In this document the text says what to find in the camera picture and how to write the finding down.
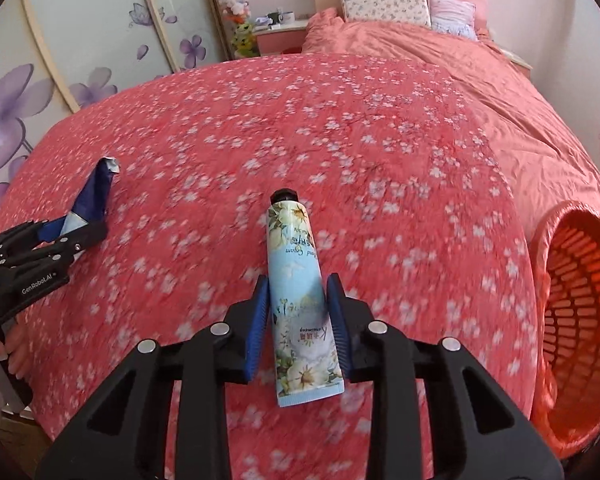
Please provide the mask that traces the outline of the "person's left hand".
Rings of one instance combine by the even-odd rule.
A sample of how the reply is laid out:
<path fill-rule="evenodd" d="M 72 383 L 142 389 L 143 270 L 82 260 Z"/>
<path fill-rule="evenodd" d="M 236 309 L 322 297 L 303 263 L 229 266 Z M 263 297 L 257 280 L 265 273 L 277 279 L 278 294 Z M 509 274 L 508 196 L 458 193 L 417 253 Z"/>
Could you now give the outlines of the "person's left hand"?
<path fill-rule="evenodd" d="M 8 356 L 8 371 L 18 379 L 29 373 L 32 356 L 27 326 L 21 323 L 12 326 L 5 341 L 0 341 L 0 356 Z"/>

